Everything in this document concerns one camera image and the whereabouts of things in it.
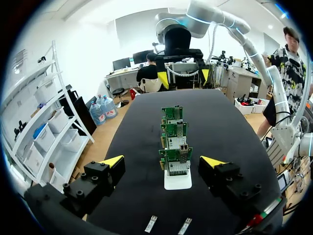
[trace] patterned shirt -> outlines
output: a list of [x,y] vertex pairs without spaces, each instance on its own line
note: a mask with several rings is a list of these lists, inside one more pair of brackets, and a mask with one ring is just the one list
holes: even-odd
[[306,66],[299,57],[289,51],[288,45],[277,49],[268,57],[272,65],[275,65],[280,73],[285,88],[289,108],[297,111],[303,93]]

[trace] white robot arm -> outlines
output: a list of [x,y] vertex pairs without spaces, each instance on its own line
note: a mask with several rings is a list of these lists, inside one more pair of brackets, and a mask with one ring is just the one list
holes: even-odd
[[309,94],[309,85],[311,83],[311,63],[308,55],[308,71],[305,80],[305,88],[302,101],[293,122],[289,118],[289,105],[285,94],[285,89],[276,66],[266,67],[261,54],[257,51],[254,44],[245,36],[250,31],[250,26],[246,21],[230,13],[221,11],[218,8],[210,7],[202,0],[191,0],[186,14],[160,13],[156,15],[157,38],[161,44],[165,44],[163,33],[171,25],[180,24],[185,26],[192,37],[202,38],[212,23],[224,26],[229,34],[236,39],[248,53],[255,67],[262,75],[262,81],[268,86],[273,84],[273,97],[276,107],[277,125],[272,129],[276,141],[268,149],[271,157],[278,158],[277,164],[281,162],[284,156],[291,161],[294,155],[298,154],[300,148],[301,156],[309,156],[312,148],[312,135],[305,134],[300,140],[299,131],[300,119],[303,115],[306,100]]

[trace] circuit board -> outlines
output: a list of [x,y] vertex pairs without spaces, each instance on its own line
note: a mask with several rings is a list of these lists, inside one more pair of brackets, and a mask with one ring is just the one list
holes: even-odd
[[164,156],[170,162],[186,163],[190,161],[192,148],[187,144],[181,145],[181,149],[163,149],[159,150],[160,155]]
[[161,124],[161,128],[165,132],[168,138],[169,137],[183,137],[183,136],[186,136],[186,133],[187,133],[186,122]]
[[188,145],[181,145],[181,149],[159,150],[162,156],[161,168],[166,169],[170,176],[186,175],[190,168],[192,148]]
[[182,107],[175,105],[174,107],[162,108],[165,116],[162,118],[162,124],[177,123],[182,121]]
[[162,170],[167,170],[170,176],[186,175],[190,168],[192,148],[187,144],[187,122],[182,119],[182,107],[162,108],[165,116],[162,118],[161,143],[159,150]]

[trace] wooden floor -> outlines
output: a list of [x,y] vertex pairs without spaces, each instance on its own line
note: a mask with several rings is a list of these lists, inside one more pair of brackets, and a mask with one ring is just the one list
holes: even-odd
[[[84,165],[88,164],[91,161],[100,162],[104,160],[107,150],[110,146],[110,143],[117,131],[124,115],[126,114],[129,107],[132,105],[132,100],[129,96],[125,97],[125,99],[129,100],[130,103],[122,108],[117,109],[118,115],[113,119],[108,119],[103,125],[97,126],[97,129],[93,133],[92,137],[95,140],[95,143],[92,144],[91,141],[87,144],[86,148],[84,149],[78,163],[77,167],[80,168],[81,172],[84,172]],[[251,114],[245,116],[247,122],[252,126],[253,130],[257,132],[260,124],[264,121],[263,114]],[[310,174],[307,174],[305,177],[305,185],[304,190],[302,193],[294,192],[295,187],[290,187],[287,190],[287,205],[291,204],[294,205],[301,200],[304,196],[304,192],[306,191],[309,183],[310,183]],[[289,214],[284,216],[284,222],[291,216]]]

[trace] man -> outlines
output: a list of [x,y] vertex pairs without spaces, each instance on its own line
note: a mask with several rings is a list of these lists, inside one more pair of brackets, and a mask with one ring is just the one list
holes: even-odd
[[[290,27],[284,28],[287,44],[283,48],[277,49],[273,55],[264,57],[266,65],[269,67],[275,65],[280,73],[285,88],[290,113],[297,111],[303,93],[306,66],[297,53],[299,49],[299,37],[295,30]],[[263,111],[264,122],[260,125],[257,135],[263,137],[271,126],[275,126],[276,109],[274,99],[269,101]]]
[[137,82],[139,82],[139,86],[142,78],[157,79],[156,56],[157,54],[153,52],[147,54],[149,66],[139,69],[137,73]]

